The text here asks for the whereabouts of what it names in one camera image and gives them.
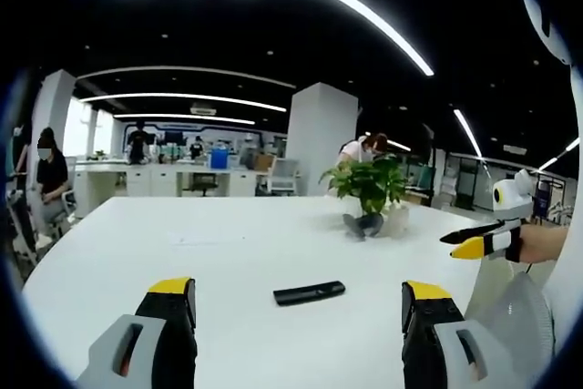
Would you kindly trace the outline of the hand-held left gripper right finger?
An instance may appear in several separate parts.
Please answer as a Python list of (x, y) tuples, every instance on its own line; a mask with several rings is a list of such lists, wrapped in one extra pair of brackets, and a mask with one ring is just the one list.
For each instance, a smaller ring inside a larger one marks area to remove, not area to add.
[(514, 388), (509, 353), (437, 285), (402, 283), (406, 388)]

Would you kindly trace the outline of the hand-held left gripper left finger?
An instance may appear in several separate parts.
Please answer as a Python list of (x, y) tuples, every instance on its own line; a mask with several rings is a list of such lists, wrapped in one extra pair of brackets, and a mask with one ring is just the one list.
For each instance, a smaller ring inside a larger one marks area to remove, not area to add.
[(196, 282), (180, 277), (148, 289), (133, 314), (115, 320), (89, 347), (77, 388), (192, 388), (198, 346)]

